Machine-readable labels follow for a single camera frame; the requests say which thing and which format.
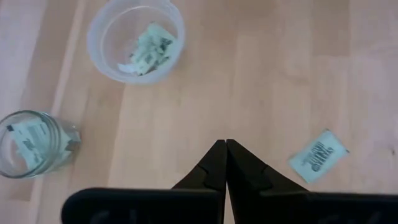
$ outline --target plastic container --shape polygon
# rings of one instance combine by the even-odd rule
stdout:
[[[176,46],[170,59],[145,75],[124,73],[118,63],[130,63],[136,40],[151,22],[174,35]],[[177,63],[185,42],[185,28],[178,9],[169,0],[111,0],[96,15],[87,35],[88,53],[97,69],[124,83],[147,84],[165,78]]]

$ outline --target wooden floor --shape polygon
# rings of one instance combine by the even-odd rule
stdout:
[[[226,138],[309,190],[398,194],[398,1],[172,0],[186,46],[149,86],[91,63],[105,2],[0,0],[0,116],[49,111],[83,140],[72,166],[0,179],[2,223],[59,223],[87,187],[169,188]],[[306,184],[287,160],[325,128],[351,153]]]

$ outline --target jar rim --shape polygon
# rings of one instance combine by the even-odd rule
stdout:
[[[61,135],[60,128],[57,125],[57,122],[47,113],[39,112],[39,111],[32,111],[32,110],[16,111],[14,113],[7,115],[2,120],[0,120],[0,126],[2,124],[4,124],[7,120],[11,119],[12,117],[15,117],[15,116],[21,115],[21,114],[29,114],[29,115],[36,116],[36,117],[40,118],[45,123],[45,125],[48,127],[49,132],[50,132],[49,133],[50,134],[50,144],[47,146],[48,147],[48,149],[47,149],[48,155],[46,155],[46,158],[43,159],[43,161],[40,162],[40,164],[37,164],[36,167],[28,170],[25,173],[11,175],[11,174],[8,174],[0,169],[1,175],[8,177],[8,178],[12,178],[12,179],[20,179],[20,178],[24,178],[24,177],[34,177],[36,175],[39,175],[39,174],[45,172],[53,164],[55,158],[58,156],[59,149],[60,149],[60,141],[59,141],[60,135]],[[1,138],[0,142],[2,141],[4,136],[5,136],[5,133],[0,137]]]

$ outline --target glass jar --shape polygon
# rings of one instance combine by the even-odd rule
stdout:
[[[43,112],[15,112],[0,121],[0,174],[18,179],[50,172],[79,145],[74,125]]]

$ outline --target clear glass jar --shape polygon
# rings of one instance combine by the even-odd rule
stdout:
[[[0,121],[0,174],[18,179],[50,172],[79,145],[74,125],[43,112],[15,112]]]

